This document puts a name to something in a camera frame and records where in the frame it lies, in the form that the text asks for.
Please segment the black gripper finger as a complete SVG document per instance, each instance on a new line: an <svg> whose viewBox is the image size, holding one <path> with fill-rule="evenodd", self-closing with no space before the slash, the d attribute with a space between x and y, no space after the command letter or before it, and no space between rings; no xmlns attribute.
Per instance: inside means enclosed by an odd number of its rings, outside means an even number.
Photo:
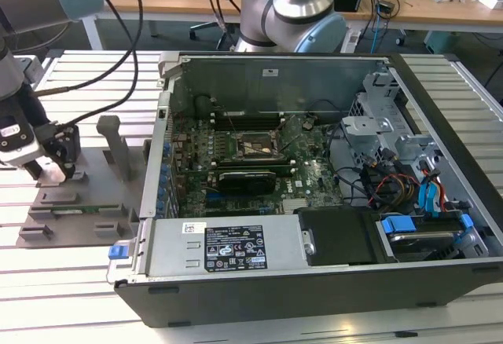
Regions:
<svg viewBox="0 0 503 344"><path fill-rule="evenodd" d="M75 164L81 153L79 128L76 125L63 129L58 142L61 146L62 170L67 179L71 179L75 173Z"/></svg>
<svg viewBox="0 0 503 344"><path fill-rule="evenodd" d="M34 180L38 180L42 176L43 168L36 159L25 163L25 170L31 175Z"/></svg>

